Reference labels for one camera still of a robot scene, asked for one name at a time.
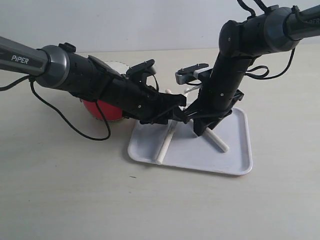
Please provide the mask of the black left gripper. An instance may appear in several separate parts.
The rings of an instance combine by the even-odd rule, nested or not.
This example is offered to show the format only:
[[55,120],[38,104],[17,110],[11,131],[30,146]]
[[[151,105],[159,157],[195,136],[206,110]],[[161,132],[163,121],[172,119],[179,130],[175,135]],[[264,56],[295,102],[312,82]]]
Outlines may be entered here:
[[187,98],[182,94],[159,93],[121,76],[107,74],[100,77],[99,83],[99,99],[122,109],[131,118],[148,122],[154,120],[163,109],[170,109],[159,119],[165,122],[189,122],[188,115],[180,108],[187,105]]

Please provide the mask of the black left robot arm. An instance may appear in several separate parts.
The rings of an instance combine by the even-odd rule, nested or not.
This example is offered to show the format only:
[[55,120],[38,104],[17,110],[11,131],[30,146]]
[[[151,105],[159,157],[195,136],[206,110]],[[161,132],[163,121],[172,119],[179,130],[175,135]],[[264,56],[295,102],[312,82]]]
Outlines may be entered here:
[[13,40],[0,39],[0,68],[27,74],[42,87],[65,91],[88,102],[102,101],[120,108],[124,117],[142,124],[166,125],[169,120],[188,122],[182,94],[159,92],[147,85],[154,76],[153,59],[119,73],[102,60],[76,53],[70,43],[31,48]]

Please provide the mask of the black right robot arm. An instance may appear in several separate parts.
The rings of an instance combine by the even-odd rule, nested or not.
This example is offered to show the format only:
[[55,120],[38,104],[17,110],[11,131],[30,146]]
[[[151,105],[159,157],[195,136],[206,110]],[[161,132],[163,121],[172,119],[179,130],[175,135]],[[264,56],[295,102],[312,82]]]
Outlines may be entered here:
[[268,79],[267,74],[251,74],[254,61],[280,52],[295,52],[302,39],[319,36],[320,7],[303,11],[298,6],[265,6],[257,2],[263,14],[251,14],[245,21],[227,21],[219,33],[219,53],[213,67],[198,63],[181,68],[175,73],[180,85],[199,80],[197,99],[183,112],[184,122],[193,121],[193,132],[202,136],[206,129],[213,130],[232,114],[233,106],[244,93],[239,85],[244,76],[256,80]]

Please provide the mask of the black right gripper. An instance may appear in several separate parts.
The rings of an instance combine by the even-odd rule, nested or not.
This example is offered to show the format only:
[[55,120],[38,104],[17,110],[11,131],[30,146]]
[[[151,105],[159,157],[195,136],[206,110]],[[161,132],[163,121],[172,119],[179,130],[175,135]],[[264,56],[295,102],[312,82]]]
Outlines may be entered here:
[[194,73],[202,87],[198,97],[182,109],[193,120],[193,132],[202,136],[207,128],[214,129],[229,114],[233,105],[243,94],[238,87],[244,77],[242,70],[200,69]]

